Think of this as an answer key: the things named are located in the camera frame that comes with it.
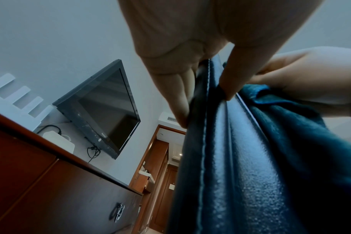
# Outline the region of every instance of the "wooden dresser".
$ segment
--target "wooden dresser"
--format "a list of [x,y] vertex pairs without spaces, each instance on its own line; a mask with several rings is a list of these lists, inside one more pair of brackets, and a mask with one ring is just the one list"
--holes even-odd
[[131,233],[142,193],[0,115],[0,233]]

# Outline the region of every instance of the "teal cloth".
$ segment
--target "teal cloth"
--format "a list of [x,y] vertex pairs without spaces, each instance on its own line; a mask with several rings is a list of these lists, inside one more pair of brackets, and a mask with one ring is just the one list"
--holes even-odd
[[329,131],[315,110],[266,85],[248,84],[239,94],[270,142],[305,224],[319,232],[351,229],[351,143]]

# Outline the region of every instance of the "metal handle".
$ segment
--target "metal handle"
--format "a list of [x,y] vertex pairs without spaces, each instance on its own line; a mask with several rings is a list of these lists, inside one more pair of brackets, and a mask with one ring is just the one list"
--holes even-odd
[[115,219],[114,219],[114,222],[117,222],[117,221],[120,219],[120,217],[122,216],[124,208],[125,208],[125,205],[119,203],[119,204],[113,209],[113,211],[111,211],[111,214],[110,214],[110,216],[109,216],[109,220],[112,220],[113,218],[115,218]]

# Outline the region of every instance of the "flat screen tv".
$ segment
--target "flat screen tv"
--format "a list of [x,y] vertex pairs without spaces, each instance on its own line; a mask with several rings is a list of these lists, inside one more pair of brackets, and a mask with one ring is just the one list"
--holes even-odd
[[95,146],[116,159],[140,123],[121,60],[53,103]]

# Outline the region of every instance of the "black leather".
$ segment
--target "black leather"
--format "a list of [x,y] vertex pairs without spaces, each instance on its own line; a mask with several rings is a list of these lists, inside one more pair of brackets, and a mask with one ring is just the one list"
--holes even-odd
[[269,144],[238,95],[218,86],[219,57],[197,71],[167,233],[306,233]]

